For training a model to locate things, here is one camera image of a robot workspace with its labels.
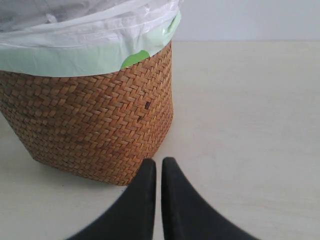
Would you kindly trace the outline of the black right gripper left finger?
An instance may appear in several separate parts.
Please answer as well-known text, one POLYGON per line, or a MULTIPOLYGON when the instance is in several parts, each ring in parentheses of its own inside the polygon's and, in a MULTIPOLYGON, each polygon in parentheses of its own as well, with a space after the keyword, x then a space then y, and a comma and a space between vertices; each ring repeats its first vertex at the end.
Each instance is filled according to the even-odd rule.
POLYGON ((156 207, 156 163, 144 159, 112 206, 70 240, 151 240, 156 207))

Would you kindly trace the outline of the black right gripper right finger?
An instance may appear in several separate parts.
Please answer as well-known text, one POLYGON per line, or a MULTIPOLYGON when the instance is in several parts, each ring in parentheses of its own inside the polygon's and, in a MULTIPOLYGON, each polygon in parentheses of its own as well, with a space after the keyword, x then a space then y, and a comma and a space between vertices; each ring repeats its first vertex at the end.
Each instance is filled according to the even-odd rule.
POLYGON ((166 240, 256 239, 212 208, 173 157, 162 161, 161 215, 166 240))

